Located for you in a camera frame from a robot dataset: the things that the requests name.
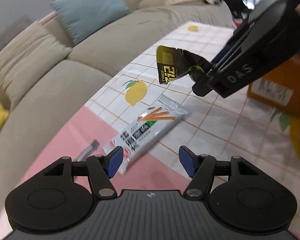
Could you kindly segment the dark green seaweed packet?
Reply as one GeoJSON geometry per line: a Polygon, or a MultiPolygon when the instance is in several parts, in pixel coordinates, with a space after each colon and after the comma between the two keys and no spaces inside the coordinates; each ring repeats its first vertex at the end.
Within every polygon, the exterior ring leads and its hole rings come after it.
{"type": "Polygon", "coordinates": [[[213,67],[205,58],[180,48],[158,46],[156,52],[158,79],[161,85],[189,75],[198,81],[213,67]]]}

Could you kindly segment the white snack stick packet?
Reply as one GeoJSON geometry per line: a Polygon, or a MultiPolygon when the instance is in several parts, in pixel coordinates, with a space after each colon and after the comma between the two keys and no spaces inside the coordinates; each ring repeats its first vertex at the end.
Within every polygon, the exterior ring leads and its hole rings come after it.
{"type": "Polygon", "coordinates": [[[123,175],[128,167],[158,142],[180,119],[189,114],[181,104],[161,95],[151,106],[103,147],[106,154],[115,147],[123,148],[123,161],[118,172],[123,175]]]}

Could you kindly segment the pink white lemon tablecloth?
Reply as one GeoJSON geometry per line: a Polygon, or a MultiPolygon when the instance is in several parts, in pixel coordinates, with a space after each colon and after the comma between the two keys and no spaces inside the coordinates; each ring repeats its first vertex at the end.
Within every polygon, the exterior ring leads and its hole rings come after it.
{"type": "Polygon", "coordinates": [[[148,153],[117,174],[122,189],[180,189],[189,177],[179,163],[178,148],[229,160],[240,155],[282,183],[298,201],[290,231],[300,239],[300,119],[248,98],[246,89],[223,99],[215,92],[204,98],[183,77],[168,85],[158,82],[158,45],[177,46],[212,59],[232,34],[230,28],[186,23],[120,64],[109,81],[90,65],[72,57],[46,73],[22,98],[0,132],[0,239],[11,231],[4,198],[15,185],[29,179],[62,156],[79,159],[93,141],[103,146],[138,114],[165,95],[190,112],[148,153]]]}

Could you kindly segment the orange cardboard box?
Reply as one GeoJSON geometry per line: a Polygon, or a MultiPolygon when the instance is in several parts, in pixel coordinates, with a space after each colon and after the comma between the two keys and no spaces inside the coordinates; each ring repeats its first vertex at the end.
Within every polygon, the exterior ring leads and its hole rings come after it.
{"type": "Polygon", "coordinates": [[[251,83],[247,96],[300,118],[300,53],[251,83]]]}

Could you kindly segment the beige sofa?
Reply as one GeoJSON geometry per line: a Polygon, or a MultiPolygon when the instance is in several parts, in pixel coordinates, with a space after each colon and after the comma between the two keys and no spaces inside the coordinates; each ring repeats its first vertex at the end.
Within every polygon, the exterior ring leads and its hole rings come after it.
{"type": "Polygon", "coordinates": [[[180,25],[194,21],[232,27],[225,2],[208,5],[153,4],[124,0],[130,13],[74,44],[57,16],[45,28],[71,53],[52,68],[30,80],[21,80],[14,103],[0,83],[0,101],[10,103],[10,115],[0,130],[0,213],[5,198],[19,183],[32,162],[63,125],[103,85],[149,46],[180,25]]]}

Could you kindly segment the beige cushion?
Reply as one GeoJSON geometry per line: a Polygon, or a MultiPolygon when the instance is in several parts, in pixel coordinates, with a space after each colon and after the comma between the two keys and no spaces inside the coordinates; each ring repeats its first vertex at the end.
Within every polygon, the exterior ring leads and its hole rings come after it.
{"type": "Polygon", "coordinates": [[[0,52],[0,88],[15,109],[26,93],[72,51],[38,21],[0,52]]]}

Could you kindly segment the light blue cushion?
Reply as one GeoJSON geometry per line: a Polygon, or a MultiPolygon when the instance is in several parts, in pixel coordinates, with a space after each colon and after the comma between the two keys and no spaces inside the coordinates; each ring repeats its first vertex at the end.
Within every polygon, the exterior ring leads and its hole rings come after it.
{"type": "Polygon", "coordinates": [[[57,12],[74,45],[131,13],[124,0],[55,0],[50,7],[57,12]]]}

